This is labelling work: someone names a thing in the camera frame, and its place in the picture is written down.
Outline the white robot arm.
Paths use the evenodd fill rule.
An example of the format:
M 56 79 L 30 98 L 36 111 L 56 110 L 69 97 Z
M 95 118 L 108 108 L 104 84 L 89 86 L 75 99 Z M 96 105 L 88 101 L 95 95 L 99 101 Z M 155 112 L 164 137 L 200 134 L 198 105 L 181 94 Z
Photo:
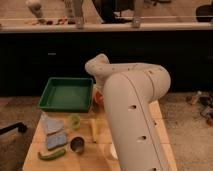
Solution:
M 170 171 L 149 108 L 168 92 L 168 71 L 157 64 L 112 64 L 104 54 L 88 60 L 85 70 L 103 95 L 121 171 Z

